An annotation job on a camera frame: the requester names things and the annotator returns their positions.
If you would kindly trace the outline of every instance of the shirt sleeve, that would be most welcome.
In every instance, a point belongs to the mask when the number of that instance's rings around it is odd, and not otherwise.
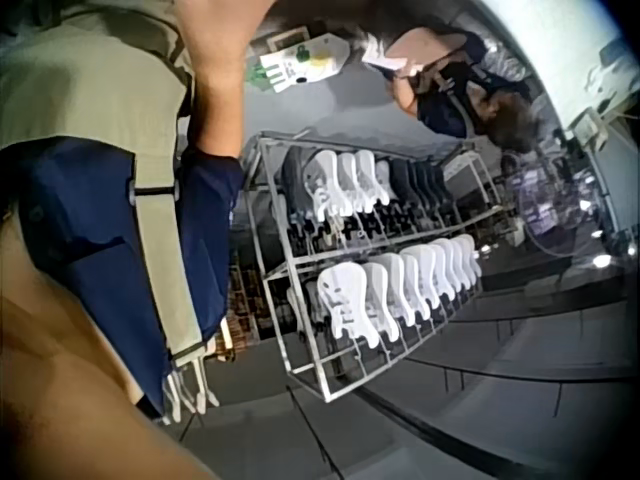
[[[209,340],[227,313],[231,214],[244,184],[236,158],[190,147],[182,156],[180,240],[198,323]]]
[[[189,172],[183,177],[186,182],[185,191],[192,174],[195,173],[204,181],[204,185],[215,191],[220,200],[228,203],[231,208],[235,206],[238,193],[244,184],[244,172],[237,158],[209,155],[197,148],[189,147],[182,155],[182,166],[183,171]]]

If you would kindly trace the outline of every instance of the woman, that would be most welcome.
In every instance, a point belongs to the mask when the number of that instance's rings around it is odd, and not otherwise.
[[[386,53],[409,59],[407,68],[393,78],[398,106],[436,133],[487,135],[503,150],[530,152],[538,122],[530,112],[526,85],[482,71],[477,64],[487,50],[475,34],[435,17],[421,23],[427,26],[408,31]],[[413,64],[428,65],[415,87],[408,77]]]

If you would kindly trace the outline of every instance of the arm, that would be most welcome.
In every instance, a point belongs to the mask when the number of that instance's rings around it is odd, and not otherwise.
[[[244,135],[245,54],[275,0],[176,0],[196,76],[189,138],[202,152],[237,157]]]
[[[418,97],[408,78],[394,77],[393,98],[403,112],[414,118],[418,117]]]
[[[4,300],[0,445],[9,462],[3,473],[15,470],[16,478],[28,479],[217,478],[144,418],[100,368]]]

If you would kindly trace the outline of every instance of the navy blue shirt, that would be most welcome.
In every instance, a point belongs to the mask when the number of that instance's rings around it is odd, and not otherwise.
[[[11,166],[3,176],[11,179],[35,266],[80,299],[162,414],[171,363],[128,199],[133,155],[55,138],[10,147],[0,165]],[[244,175],[236,159],[189,150],[178,179],[182,255],[207,341],[227,310],[230,215]]]

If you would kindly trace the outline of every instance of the apron strap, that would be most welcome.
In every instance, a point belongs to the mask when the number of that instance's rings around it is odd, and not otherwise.
[[[440,87],[441,92],[445,92],[449,96],[449,100],[453,104],[453,106],[460,112],[462,119],[464,121],[465,128],[467,130],[467,137],[473,138],[476,136],[476,129],[473,126],[473,122],[471,121],[471,117],[467,112],[466,108],[460,103],[458,97],[453,93],[453,85],[451,82],[447,82],[444,77],[440,74],[440,72],[436,72],[434,75],[434,80]]]
[[[176,367],[206,351],[185,272],[175,201],[173,158],[136,155],[129,199],[135,206],[151,291]]]

